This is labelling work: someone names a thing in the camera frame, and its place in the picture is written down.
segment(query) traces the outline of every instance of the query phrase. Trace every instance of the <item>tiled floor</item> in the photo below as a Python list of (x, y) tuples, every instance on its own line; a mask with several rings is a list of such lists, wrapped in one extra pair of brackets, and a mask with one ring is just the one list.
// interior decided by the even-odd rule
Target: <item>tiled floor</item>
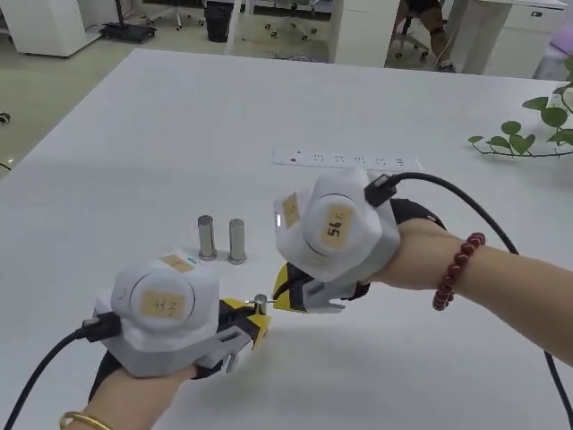
[[(310, 54), (319, 61), (327, 57), (323, 40), (327, 22), (315, 22), (317, 36), (302, 42), (295, 34), (273, 39), (264, 29), (275, 17), (241, 17), (235, 55), (273, 58)], [(169, 21), (158, 21), (157, 36), (143, 47), (208, 54), (223, 54), (225, 45), (207, 40), (206, 31), (191, 22), (175, 31)], [(416, 36), (424, 31), (415, 29)], [(69, 59), (23, 56), (15, 52), (7, 37), (0, 35), (0, 110), (12, 116), (8, 125), (0, 125), (0, 163), (15, 166), (38, 142), (95, 87), (135, 46), (98, 40)], [(414, 51), (406, 52), (400, 66), (423, 67)], [(8, 170), (0, 167), (0, 178)]]

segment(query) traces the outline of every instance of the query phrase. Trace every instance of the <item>forearm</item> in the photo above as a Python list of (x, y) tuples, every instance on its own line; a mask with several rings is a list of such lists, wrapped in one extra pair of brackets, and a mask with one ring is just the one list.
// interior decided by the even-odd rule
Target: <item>forearm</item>
[[(196, 375), (194, 367), (161, 378), (137, 379), (124, 369), (108, 376), (83, 410), (114, 430), (150, 430), (169, 407), (181, 383)], [(93, 430), (78, 421), (65, 430)]]
[(573, 272), (484, 246), (455, 290), (573, 366)]

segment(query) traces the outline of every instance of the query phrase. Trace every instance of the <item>black connector plug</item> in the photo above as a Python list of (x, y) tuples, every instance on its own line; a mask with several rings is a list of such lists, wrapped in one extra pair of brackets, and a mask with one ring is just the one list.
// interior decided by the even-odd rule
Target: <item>black connector plug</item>
[(364, 197), (372, 207), (380, 207), (398, 191), (390, 179), (391, 176), (380, 175), (364, 188)]
[(87, 339), (97, 342), (103, 339), (114, 338), (122, 332), (122, 322), (115, 312), (97, 314), (81, 323), (81, 328), (75, 331), (78, 339)]

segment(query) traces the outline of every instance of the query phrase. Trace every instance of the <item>black trash bin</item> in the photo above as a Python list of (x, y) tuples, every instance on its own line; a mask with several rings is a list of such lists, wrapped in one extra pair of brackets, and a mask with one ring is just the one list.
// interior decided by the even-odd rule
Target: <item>black trash bin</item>
[(207, 2), (205, 23), (207, 24), (207, 38), (211, 42), (227, 42), (232, 12), (233, 6), (231, 4)]

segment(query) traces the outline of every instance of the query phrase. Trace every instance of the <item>red beaded bracelet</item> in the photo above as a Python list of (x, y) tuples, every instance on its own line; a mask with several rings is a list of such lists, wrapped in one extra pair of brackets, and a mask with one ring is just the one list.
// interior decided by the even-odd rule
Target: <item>red beaded bracelet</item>
[(460, 246), (459, 252), (454, 255), (454, 262), (448, 266), (446, 274), (441, 279), (433, 297), (432, 306), (436, 311), (443, 311), (448, 307), (449, 302), (454, 299), (454, 284), (464, 271), (469, 258), (481, 245), (485, 245), (485, 235), (483, 233), (472, 233)]

